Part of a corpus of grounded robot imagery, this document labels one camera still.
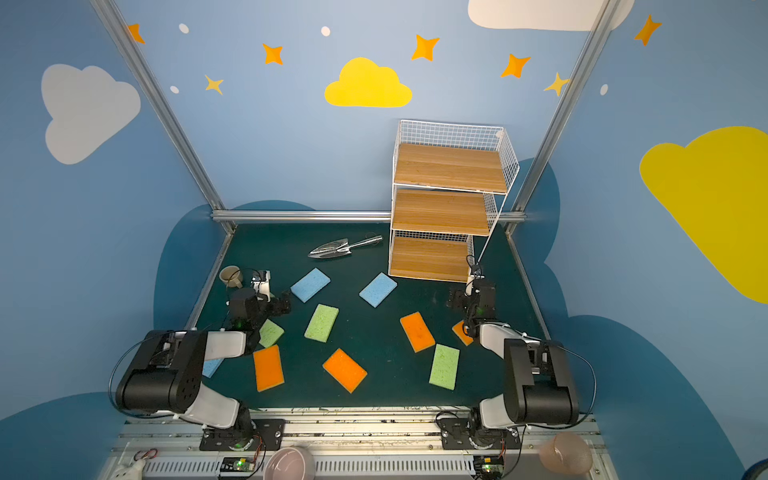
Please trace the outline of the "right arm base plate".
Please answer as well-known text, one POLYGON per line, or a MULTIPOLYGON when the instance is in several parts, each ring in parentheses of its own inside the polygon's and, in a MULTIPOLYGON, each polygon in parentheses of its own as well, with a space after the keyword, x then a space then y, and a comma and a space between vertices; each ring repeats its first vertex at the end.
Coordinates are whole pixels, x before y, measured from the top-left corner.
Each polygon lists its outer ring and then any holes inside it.
POLYGON ((444 450, 519 450, 522 445, 517 430, 486 429, 469 418, 442 415, 435 424, 444 450))

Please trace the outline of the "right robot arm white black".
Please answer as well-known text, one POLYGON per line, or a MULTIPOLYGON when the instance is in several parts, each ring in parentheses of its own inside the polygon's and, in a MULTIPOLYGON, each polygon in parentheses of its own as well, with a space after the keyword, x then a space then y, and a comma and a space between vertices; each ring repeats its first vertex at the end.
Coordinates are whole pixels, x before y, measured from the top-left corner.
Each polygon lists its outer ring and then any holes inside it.
POLYGON ((592 388, 588 408, 580 407, 579 394, 569 364, 571 356, 584 357, 561 343, 531 336, 501 322, 496 315, 496 287, 475 278, 453 289, 447 305, 463 313, 462 332, 503 360, 502 392, 480 401, 466 423, 448 432, 462 433, 477 448, 504 444, 509 431, 520 426, 566 430, 593 413, 597 388, 592 388))

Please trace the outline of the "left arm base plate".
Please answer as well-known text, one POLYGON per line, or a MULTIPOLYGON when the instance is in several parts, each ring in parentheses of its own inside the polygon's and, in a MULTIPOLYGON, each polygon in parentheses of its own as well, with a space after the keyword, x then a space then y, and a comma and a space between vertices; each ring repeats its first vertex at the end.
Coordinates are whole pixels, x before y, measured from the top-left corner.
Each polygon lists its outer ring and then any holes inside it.
POLYGON ((284 419, 252 419, 249 427, 204 428, 199 450, 204 452, 275 451, 281 447, 284 419))

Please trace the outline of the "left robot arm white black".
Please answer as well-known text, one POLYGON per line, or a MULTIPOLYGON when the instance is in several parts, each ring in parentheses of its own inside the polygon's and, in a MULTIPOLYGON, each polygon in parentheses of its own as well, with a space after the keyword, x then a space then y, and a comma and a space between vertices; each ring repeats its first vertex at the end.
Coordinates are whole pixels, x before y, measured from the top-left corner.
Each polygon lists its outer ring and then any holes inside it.
POLYGON ((232 324, 223 330, 153 330, 128 349, 133 355, 119 382, 111 374, 108 398, 117 411, 138 419, 176 417, 203 428, 203 451, 265 449, 263 436, 241 400, 203 381, 208 361, 257 350, 266 321, 291 312, 290 293, 279 296, 241 288, 230 295, 232 324))

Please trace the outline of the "white wire wooden shelf rack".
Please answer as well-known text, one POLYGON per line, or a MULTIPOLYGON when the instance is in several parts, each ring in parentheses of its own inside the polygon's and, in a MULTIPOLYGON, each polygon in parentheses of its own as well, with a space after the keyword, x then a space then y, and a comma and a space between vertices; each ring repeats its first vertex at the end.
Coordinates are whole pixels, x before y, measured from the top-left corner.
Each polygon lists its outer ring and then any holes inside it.
POLYGON ((392 158, 388 273, 467 283, 520 171, 502 126, 403 119, 392 158))

